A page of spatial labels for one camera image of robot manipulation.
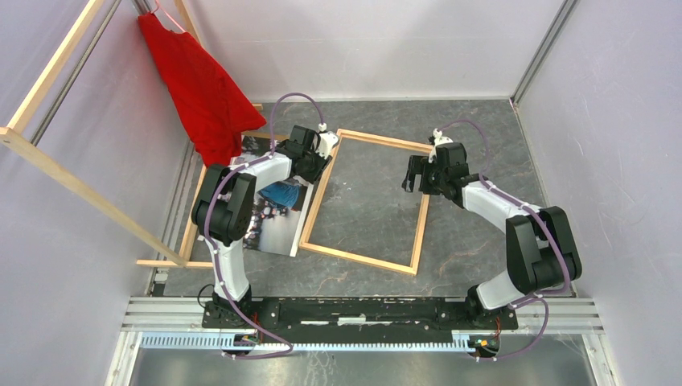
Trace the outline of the wooden picture frame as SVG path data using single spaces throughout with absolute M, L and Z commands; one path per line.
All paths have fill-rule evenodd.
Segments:
M 429 209 L 401 189 L 406 162 L 430 144 L 338 129 L 299 247 L 379 269 L 417 274 Z

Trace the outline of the printed colour photo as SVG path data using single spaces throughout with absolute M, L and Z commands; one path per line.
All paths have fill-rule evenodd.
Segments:
M 302 214 L 310 205 L 309 187 L 308 182 L 294 177 L 257 191 L 244 247 L 295 256 L 305 221 Z

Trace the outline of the clear acrylic sheet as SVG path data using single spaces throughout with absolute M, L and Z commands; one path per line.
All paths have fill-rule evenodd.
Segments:
M 421 196 L 401 187 L 415 151 L 343 139 L 309 242 L 410 265 Z

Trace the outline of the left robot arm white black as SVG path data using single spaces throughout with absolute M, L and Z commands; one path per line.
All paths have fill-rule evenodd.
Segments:
M 246 326 L 254 313 L 244 251 L 294 256 L 313 187 L 338 143 L 325 125 L 296 125 L 282 141 L 244 136 L 241 153 L 228 165 L 207 168 L 191 221 L 212 255 L 209 307 L 231 326 Z

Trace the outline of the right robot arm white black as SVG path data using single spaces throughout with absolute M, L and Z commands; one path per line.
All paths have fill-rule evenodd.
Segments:
M 430 155 L 411 156 L 402 187 L 408 192 L 441 195 L 505 235 L 505 269 L 473 286 L 466 296 L 465 319 L 475 328 L 488 326 L 504 306 L 518 307 L 533 298 L 563 294 L 582 274 L 566 212 L 557 206 L 523 202 L 485 176 L 472 174 L 461 143 L 436 145 Z

